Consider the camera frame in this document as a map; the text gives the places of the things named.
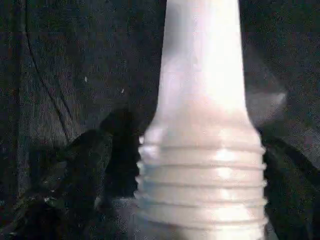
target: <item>white plastic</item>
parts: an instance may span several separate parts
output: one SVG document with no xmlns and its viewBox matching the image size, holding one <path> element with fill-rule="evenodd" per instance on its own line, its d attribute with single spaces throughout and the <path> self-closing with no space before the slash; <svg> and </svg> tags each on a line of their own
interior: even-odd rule
<svg viewBox="0 0 320 240">
<path fill-rule="evenodd" d="M 246 109 L 237 0 L 167 0 L 140 153 L 138 216 L 155 239 L 263 239 L 264 150 Z"/>
</svg>

